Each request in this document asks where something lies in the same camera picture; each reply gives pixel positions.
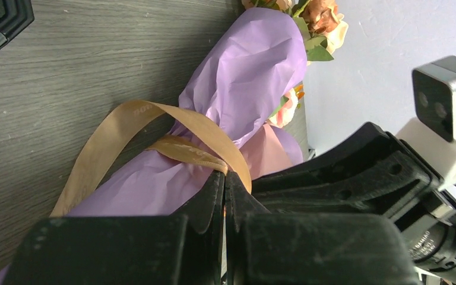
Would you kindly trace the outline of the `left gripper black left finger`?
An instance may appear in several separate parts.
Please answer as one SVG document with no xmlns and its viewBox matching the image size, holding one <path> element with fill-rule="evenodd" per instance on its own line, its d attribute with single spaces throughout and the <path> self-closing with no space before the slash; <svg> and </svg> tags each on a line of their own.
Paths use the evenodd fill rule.
<svg viewBox="0 0 456 285">
<path fill-rule="evenodd" d="M 225 176 L 168 216 L 38 222 L 4 284 L 220 284 Z"/>
</svg>

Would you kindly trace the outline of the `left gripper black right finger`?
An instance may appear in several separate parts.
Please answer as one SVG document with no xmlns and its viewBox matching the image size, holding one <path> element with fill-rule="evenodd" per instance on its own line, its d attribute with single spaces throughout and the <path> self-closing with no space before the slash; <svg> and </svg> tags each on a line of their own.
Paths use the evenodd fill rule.
<svg viewBox="0 0 456 285">
<path fill-rule="evenodd" d="M 228 284 L 419 284 L 403 238 L 373 214 L 272 214 L 226 176 Z"/>
</svg>

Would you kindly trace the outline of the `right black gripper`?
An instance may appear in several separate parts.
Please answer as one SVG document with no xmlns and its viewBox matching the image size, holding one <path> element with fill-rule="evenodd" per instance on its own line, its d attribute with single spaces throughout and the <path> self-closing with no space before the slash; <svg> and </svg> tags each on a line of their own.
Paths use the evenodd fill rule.
<svg viewBox="0 0 456 285">
<path fill-rule="evenodd" d="M 363 213 L 402 230 L 437 223 L 425 201 L 441 177 L 409 143 L 365 123 L 325 154 L 253 182 L 253 213 Z"/>
</svg>

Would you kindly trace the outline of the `purple flower bouquet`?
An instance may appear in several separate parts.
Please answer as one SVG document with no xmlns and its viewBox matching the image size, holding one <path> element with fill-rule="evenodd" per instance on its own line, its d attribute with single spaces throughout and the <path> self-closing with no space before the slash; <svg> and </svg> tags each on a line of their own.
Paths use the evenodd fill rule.
<svg viewBox="0 0 456 285">
<path fill-rule="evenodd" d="M 244 1 L 245 12 L 195 70 L 178 106 L 133 100 L 96 128 L 49 218 L 168 216 L 212 172 L 253 180 L 302 162 L 282 131 L 311 62 L 348 31 L 335 1 Z M 225 215 L 223 188 L 223 218 Z"/>
</svg>

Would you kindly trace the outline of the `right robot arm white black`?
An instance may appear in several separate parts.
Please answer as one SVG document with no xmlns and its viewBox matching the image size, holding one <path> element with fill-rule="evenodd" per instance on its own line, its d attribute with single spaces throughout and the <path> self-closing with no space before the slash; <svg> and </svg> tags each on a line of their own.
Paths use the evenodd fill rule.
<svg viewBox="0 0 456 285">
<path fill-rule="evenodd" d="M 456 284 L 456 199 L 410 144 L 367 122 L 325 154 L 253 181 L 274 213 L 376 214 L 392 221 L 414 264 Z"/>
</svg>

